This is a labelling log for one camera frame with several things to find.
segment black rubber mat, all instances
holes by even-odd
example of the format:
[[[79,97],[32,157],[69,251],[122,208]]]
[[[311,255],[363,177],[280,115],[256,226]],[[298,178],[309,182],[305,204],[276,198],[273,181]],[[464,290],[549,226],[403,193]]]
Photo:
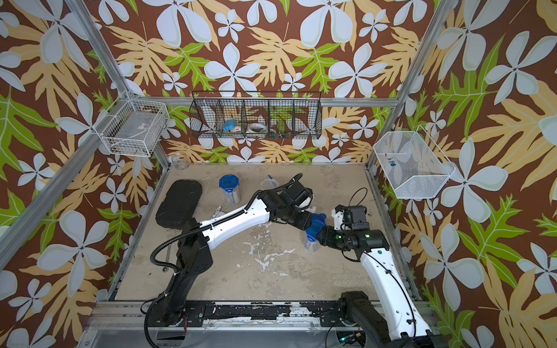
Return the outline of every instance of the black rubber mat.
[[[174,182],[157,211],[157,223],[164,228],[182,229],[193,217],[201,192],[201,184],[195,180]]]

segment white wire basket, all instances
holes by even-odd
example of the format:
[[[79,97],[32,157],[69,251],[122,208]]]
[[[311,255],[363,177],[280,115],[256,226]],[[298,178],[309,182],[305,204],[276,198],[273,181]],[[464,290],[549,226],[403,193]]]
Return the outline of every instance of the white wire basket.
[[[381,168],[399,199],[434,198],[447,183],[456,167],[426,132],[428,145],[417,131],[387,132],[373,150]],[[441,163],[432,147],[447,159]]]
[[[162,102],[130,99],[99,134],[111,154],[151,157],[167,127],[168,109]]]

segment clear plastic cup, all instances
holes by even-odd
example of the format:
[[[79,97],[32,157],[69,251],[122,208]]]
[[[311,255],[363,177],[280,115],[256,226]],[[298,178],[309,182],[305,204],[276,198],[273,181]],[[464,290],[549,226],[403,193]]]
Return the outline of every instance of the clear plastic cup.
[[[306,234],[306,240],[304,241],[304,247],[312,252],[316,252],[319,247],[321,246],[321,244],[319,244],[319,242],[317,241],[317,239],[315,239],[312,236],[308,236]]]

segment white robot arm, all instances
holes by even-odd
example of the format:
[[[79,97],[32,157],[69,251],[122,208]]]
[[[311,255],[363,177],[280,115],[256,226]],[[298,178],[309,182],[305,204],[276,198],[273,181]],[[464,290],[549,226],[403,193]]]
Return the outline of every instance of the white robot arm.
[[[301,174],[298,174],[290,182],[274,190],[258,191],[243,207],[221,217],[202,221],[185,234],[170,239],[155,249],[151,261],[160,266],[173,268],[174,277],[167,290],[161,294],[161,299],[153,302],[153,304],[161,302],[163,307],[157,314],[158,321],[153,322],[168,325],[175,321],[171,315],[173,307],[177,305],[176,303],[184,303],[184,292],[189,291],[195,276],[211,266],[210,251],[226,239],[249,227],[268,221],[274,222],[277,218],[301,230],[309,228],[311,213],[304,210],[310,205],[313,194],[311,189],[300,184],[300,177]],[[377,318],[379,315],[375,315],[376,312],[369,313],[370,310],[374,311],[373,307],[371,306],[371,309],[362,307],[361,301],[351,299],[350,292],[343,293],[343,296],[348,295],[339,299],[339,303],[343,303],[343,308],[340,309],[341,315],[345,320],[357,322],[370,336],[366,347],[399,347],[401,343],[404,343],[403,346],[408,344],[408,348],[443,347],[440,343],[432,343],[433,337],[437,335],[431,334],[430,327],[412,303],[381,231],[369,230],[369,224],[365,220],[365,209],[362,206],[337,206],[333,209],[335,226],[323,227],[317,239],[322,245],[343,252],[355,251],[358,260],[351,261],[361,262],[372,279],[385,313],[386,325],[384,328],[378,327],[377,320],[374,321],[371,317]],[[157,253],[164,247],[178,240],[183,240],[182,244],[179,244],[178,266],[155,259]],[[210,262],[198,261],[207,258]],[[429,345],[418,344],[419,340],[416,338],[420,337]]]

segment black cable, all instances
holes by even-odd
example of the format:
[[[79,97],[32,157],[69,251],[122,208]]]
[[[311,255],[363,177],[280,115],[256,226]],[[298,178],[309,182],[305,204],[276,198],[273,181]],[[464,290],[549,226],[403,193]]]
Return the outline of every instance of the black cable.
[[[351,206],[350,203],[352,203],[352,199],[354,198],[354,196],[356,195],[356,193],[358,193],[358,192],[360,192],[361,190],[364,190],[364,189],[365,189],[364,197],[363,197],[363,198],[361,199],[361,201],[360,201],[358,204],[356,204],[356,205],[360,205],[360,203],[364,201],[365,196],[368,195],[368,188],[367,188],[367,187],[362,187],[362,188],[358,189],[356,192],[354,192],[354,194],[352,195],[352,197],[350,197],[350,200],[348,201],[348,206]]]
[[[342,322],[339,321],[337,323],[335,323],[335,325],[331,326],[328,330],[327,330],[327,334],[325,335],[325,348],[327,348],[327,338],[329,337],[329,333],[331,332],[331,329],[335,326],[337,326],[338,324],[341,324]]]
[[[352,262],[361,262],[361,261],[358,260],[358,259],[353,259],[353,258],[349,258],[348,256],[346,256],[346,255],[344,254],[344,250],[341,250],[340,252],[343,254],[344,258],[347,259],[348,261],[352,261]]]
[[[169,262],[162,262],[156,259],[157,254],[160,253],[164,248],[166,248],[167,246],[171,245],[174,242],[177,242],[181,239],[186,239],[190,236],[193,236],[199,232],[203,232],[206,231],[208,229],[212,229],[214,226],[220,225],[226,221],[229,221],[233,218],[239,217],[243,214],[247,213],[247,210],[251,207],[251,205],[253,204],[253,202],[255,201],[255,199],[257,198],[257,195],[260,194],[262,191],[258,190],[256,191],[253,196],[250,198],[250,201],[246,204],[246,206],[238,211],[235,214],[232,214],[228,217],[225,218],[221,218],[218,221],[213,222],[212,224],[209,224],[207,226],[203,226],[203,227],[197,227],[194,229],[189,230],[188,232],[181,234],[179,236],[176,236],[174,238],[171,238],[169,240],[167,240],[166,242],[162,243],[161,245],[159,245],[157,248],[155,248],[155,250],[153,250],[153,252],[151,253],[150,256],[150,261],[152,264],[155,264],[157,266],[162,266],[162,267],[169,267],[172,268],[172,270],[174,270],[174,274],[172,275],[172,278],[170,278],[170,281],[168,282],[167,288],[164,290],[164,292],[162,292],[159,297],[157,297],[150,305],[149,308],[147,309],[147,312],[145,313],[145,321],[143,323],[143,330],[145,333],[145,339],[147,340],[147,342],[149,343],[149,345],[153,348],[159,348],[151,339],[151,337],[149,336],[149,330],[148,330],[148,318],[149,318],[149,314],[151,313],[151,311],[153,310],[153,306],[158,303],[162,298],[164,298],[166,295],[168,295],[170,293],[170,290],[172,289],[172,287],[174,286],[174,281],[176,279],[176,275],[179,272],[178,266],[176,266],[174,263],[169,263]]]
[[[408,303],[408,307],[410,308],[410,313],[412,313],[412,320],[414,322],[414,335],[412,336],[412,338],[410,339],[411,341],[413,341],[413,339],[416,337],[416,316],[414,315],[414,310],[412,309],[412,305],[410,302],[410,299],[408,299],[408,296],[406,296],[406,292],[404,291],[404,288],[402,287],[402,285],[399,283],[399,281],[395,278],[395,276],[393,275],[393,272],[391,272],[390,270],[388,270],[385,266],[383,266],[379,261],[377,261],[377,259],[373,256],[371,256],[370,254],[368,254],[366,251],[364,251],[364,254],[366,254],[367,256],[371,257],[375,262],[377,262],[378,265],[380,265],[381,267],[383,267],[383,269],[385,270],[386,273],[390,274],[391,277],[393,277],[394,281],[397,282],[398,287],[400,288],[400,291],[402,292],[402,294],[404,294],[404,298],[406,299],[406,302]]]
[[[155,300],[155,299],[156,299],[156,297],[151,298],[151,299],[149,299],[149,300],[143,302],[143,303],[141,304],[141,306],[139,306],[139,311],[141,311],[141,313],[143,313],[143,314],[147,314],[147,312],[144,312],[144,311],[143,311],[143,306],[144,306],[147,302],[151,302],[151,301],[153,301],[153,300]]]
[[[160,347],[157,346],[155,344],[155,342],[153,342],[153,340],[151,339],[151,336],[149,336],[149,325],[148,325],[149,315],[151,314],[151,311],[153,310],[153,305],[155,303],[159,302],[160,300],[162,300],[163,298],[164,298],[164,293],[161,293],[159,295],[159,297],[157,297],[155,299],[155,301],[153,301],[153,303],[151,303],[151,305],[147,309],[147,312],[145,313],[145,321],[143,322],[143,332],[145,333],[145,339],[147,340],[147,343],[153,348],[160,348]]]

